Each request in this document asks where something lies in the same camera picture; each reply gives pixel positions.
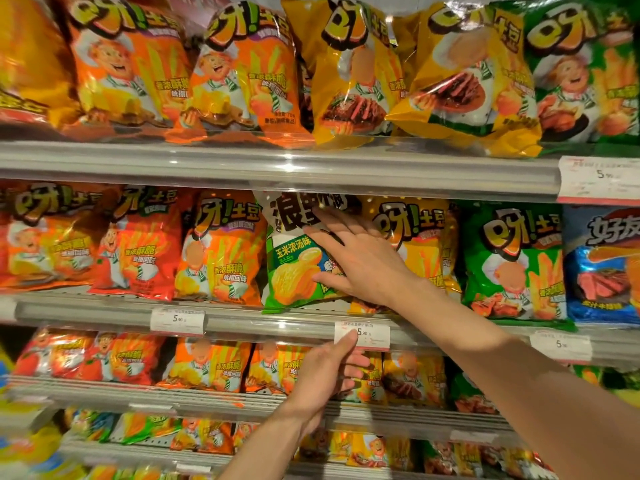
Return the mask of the person's left hand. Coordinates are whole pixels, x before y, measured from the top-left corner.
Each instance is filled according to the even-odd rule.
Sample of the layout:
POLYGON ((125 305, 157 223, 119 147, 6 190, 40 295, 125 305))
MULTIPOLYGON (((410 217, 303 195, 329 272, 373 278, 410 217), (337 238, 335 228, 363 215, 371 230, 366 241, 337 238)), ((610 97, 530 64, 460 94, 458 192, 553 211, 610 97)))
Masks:
POLYGON ((321 365, 320 346, 311 349, 286 400, 308 408, 325 408, 332 396, 356 387, 356 383, 364 379, 371 361, 362 352, 355 351, 360 354, 360 365, 321 365))

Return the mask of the person's right hand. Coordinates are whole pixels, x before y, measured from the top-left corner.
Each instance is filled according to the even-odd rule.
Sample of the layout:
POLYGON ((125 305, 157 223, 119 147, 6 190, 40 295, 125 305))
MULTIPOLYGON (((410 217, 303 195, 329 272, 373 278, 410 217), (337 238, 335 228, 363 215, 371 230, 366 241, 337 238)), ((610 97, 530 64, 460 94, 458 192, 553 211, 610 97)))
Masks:
POLYGON ((353 286, 352 296, 400 312, 401 303, 426 283, 371 221, 332 207, 314 207, 313 213, 326 229, 306 226, 304 232, 336 261, 353 286))

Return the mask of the green white corn snack packet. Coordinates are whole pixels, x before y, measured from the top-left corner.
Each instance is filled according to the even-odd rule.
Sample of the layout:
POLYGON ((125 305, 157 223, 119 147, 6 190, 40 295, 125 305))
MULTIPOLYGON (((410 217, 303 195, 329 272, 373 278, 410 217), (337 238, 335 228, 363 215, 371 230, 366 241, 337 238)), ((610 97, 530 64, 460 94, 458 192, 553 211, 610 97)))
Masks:
POLYGON ((311 226, 327 232, 314 208, 332 207, 358 213, 362 205, 357 197, 352 194, 267 191, 254 191, 253 195, 268 224, 265 307, 276 311, 344 297, 345 293, 313 280, 313 275, 319 272, 335 275, 342 275, 342 272, 336 261, 303 229, 311 226))

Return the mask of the person's right forearm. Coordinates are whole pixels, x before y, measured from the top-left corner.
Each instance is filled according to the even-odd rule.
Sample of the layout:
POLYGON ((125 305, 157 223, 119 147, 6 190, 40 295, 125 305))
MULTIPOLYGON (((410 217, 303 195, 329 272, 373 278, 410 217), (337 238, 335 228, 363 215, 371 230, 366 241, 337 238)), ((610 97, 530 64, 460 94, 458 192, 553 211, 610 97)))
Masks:
POLYGON ((388 306, 455 361, 560 480, 640 480, 640 409, 573 375, 425 279, 388 306))

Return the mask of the person's left forearm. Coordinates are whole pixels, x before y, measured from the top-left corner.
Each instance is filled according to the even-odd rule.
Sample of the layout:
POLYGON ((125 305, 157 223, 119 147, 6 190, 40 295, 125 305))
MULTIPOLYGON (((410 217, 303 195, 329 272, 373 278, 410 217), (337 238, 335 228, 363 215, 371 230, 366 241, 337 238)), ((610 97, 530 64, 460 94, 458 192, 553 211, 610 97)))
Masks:
POLYGON ((324 407, 286 400, 249 436, 217 480, 283 480, 304 436, 319 427, 324 407))

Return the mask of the white paper price tag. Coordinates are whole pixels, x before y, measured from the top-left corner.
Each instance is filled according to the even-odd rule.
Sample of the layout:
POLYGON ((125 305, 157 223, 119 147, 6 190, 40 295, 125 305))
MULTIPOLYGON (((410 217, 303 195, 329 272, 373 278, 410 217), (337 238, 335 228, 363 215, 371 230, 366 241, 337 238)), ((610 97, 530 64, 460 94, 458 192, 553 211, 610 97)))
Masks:
POLYGON ((199 308, 158 306, 150 313, 151 332, 174 336, 201 337, 204 331, 205 312, 199 308))
POLYGON ((593 359, 593 346, 587 335, 538 330, 529 341, 533 348, 558 362, 586 364, 593 359))
POLYGON ((564 155, 558 169, 558 203, 640 207, 638 158, 564 155))
POLYGON ((348 332, 356 332, 356 348, 368 351, 390 351, 390 326, 372 321, 343 320, 334 323, 334 343, 348 332))

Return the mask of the row of small snack packets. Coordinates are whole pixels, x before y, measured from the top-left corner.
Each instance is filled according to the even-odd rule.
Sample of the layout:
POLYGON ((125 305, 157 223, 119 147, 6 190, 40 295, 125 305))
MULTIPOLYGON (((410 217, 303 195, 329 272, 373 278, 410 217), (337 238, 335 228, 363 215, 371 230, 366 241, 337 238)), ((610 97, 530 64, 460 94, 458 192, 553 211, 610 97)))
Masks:
MULTIPOLYGON (((227 394, 290 395, 310 350, 275 341, 243 341, 148 333, 39 328, 10 373, 9 389, 32 402, 48 400, 45 386, 64 381, 200 390, 227 394)), ((366 352, 367 366, 341 402, 402 404, 460 413, 498 414, 466 373, 446 375, 436 354, 366 352)))
MULTIPOLYGON (((100 444, 159 447, 172 451, 234 456, 257 429, 247 422, 237 424, 210 419, 146 417, 133 413, 120 416, 105 439, 69 431, 64 439, 100 444)), ((336 463, 348 467, 388 468, 398 472, 452 476, 471 480, 559 480, 537 453, 508 447, 468 442, 414 440, 318 428, 302 439, 292 458, 299 463, 336 463)), ((87 480, 215 480, 212 476, 181 474, 154 466, 118 467, 96 465, 87 480)))

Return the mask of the red fries snack packet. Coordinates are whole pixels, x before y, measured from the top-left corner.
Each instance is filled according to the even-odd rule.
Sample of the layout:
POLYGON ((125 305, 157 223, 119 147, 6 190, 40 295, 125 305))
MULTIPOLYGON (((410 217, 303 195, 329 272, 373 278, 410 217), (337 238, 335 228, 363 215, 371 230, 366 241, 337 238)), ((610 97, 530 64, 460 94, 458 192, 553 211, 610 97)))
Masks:
POLYGON ((92 294, 170 301, 195 190, 124 185, 100 241, 92 294))

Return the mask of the large yellow fries snack packet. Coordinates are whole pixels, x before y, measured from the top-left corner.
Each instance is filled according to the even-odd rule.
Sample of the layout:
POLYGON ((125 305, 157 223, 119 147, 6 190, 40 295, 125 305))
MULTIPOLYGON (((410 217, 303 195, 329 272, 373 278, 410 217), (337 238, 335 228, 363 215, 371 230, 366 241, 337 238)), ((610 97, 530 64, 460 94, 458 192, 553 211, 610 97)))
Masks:
POLYGON ((507 2, 432 4, 419 14, 410 89, 386 119, 489 156, 537 157, 542 129, 524 35, 524 16, 507 2))
POLYGON ((386 15, 359 0, 281 0, 311 76, 312 135, 321 148, 388 137, 406 94, 386 15))

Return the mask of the large orange fries snack packet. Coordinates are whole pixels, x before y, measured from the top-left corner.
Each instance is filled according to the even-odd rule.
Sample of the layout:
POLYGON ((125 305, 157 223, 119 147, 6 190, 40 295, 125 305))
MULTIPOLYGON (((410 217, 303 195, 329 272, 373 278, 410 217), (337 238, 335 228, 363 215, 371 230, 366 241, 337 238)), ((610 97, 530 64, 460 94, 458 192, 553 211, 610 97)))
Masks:
POLYGON ((191 128, 176 144, 260 144, 286 150, 314 146, 301 123, 300 80, 286 16, 253 0, 221 5, 199 44, 181 116, 191 128))
POLYGON ((192 65, 184 27, 166 0, 60 0, 84 126, 185 136, 192 65))

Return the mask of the blue snack packet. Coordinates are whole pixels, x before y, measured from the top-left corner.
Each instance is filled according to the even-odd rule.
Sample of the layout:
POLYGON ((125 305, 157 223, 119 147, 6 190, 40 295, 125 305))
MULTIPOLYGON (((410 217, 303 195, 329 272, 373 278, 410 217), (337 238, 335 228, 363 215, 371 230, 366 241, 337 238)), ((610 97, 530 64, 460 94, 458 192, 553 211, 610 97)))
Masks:
POLYGON ((640 207, 564 205, 563 245, 569 317, 640 328, 640 207))

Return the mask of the large green fries snack packet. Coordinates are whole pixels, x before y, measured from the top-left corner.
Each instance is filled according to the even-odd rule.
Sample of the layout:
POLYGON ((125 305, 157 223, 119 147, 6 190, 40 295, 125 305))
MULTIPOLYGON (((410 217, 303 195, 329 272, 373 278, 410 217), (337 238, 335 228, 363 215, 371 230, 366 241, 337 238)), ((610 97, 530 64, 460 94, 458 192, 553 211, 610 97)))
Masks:
POLYGON ((543 144, 635 144, 636 17, 628 0, 523 0, 543 144))

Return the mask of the pile of yellow blue packets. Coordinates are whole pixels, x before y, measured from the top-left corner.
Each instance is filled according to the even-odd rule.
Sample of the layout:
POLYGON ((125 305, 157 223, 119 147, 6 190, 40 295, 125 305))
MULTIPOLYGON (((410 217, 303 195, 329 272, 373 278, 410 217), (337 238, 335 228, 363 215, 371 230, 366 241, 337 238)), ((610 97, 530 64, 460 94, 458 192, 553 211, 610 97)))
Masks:
POLYGON ((0 343, 0 480, 41 480, 39 465, 59 448, 56 409, 10 398, 8 379, 13 369, 14 362, 0 343))

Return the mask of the large golden yellow snack packet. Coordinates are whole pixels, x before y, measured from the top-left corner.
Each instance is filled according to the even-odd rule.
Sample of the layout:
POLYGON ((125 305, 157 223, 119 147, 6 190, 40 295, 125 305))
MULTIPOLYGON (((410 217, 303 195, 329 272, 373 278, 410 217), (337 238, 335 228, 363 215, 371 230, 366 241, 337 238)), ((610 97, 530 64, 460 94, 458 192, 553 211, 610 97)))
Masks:
POLYGON ((50 0, 0 0, 0 123, 76 122, 73 60, 50 0))

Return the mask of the grey metal shelf rail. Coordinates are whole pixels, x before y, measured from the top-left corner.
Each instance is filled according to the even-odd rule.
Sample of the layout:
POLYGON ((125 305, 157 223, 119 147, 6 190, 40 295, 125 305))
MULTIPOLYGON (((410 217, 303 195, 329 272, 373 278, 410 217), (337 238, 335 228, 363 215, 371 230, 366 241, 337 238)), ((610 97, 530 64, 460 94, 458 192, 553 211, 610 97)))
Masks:
MULTIPOLYGON (((50 404, 60 409, 75 406, 112 413, 137 412, 252 423, 267 418, 287 398, 285 395, 232 394, 28 376, 9 376, 8 393, 18 401, 50 404)), ((330 401, 324 409, 322 426, 416 440, 525 447, 523 440, 501 416, 411 405, 330 401)))
MULTIPOLYGON (((222 454, 172 451, 159 447, 100 444, 64 439, 60 454, 87 466, 154 466, 181 474, 214 475, 233 459, 222 454)), ((336 463, 290 464, 284 480, 462 480, 460 477, 398 472, 388 468, 348 467, 336 463)))
POLYGON ((0 178, 555 202, 561 157, 494 158, 427 143, 322 152, 229 144, 0 141, 0 178))
MULTIPOLYGON (((214 339, 311 346, 334 338, 336 321, 372 321, 390 326, 393 351, 436 351, 432 340, 404 319, 393 315, 356 317, 331 304, 303 308, 283 314, 263 314, 258 308, 178 301, 167 303, 133 296, 96 295, 85 287, 0 294, 0 324, 52 326, 92 331, 135 331, 149 333, 154 307, 199 308, 205 312, 204 335, 214 339)), ((530 344, 534 327, 504 327, 530 344)), ((593 346, 591 365, 640 369, 640 330, 589 325, 574 332, 587 335, 593 346)))

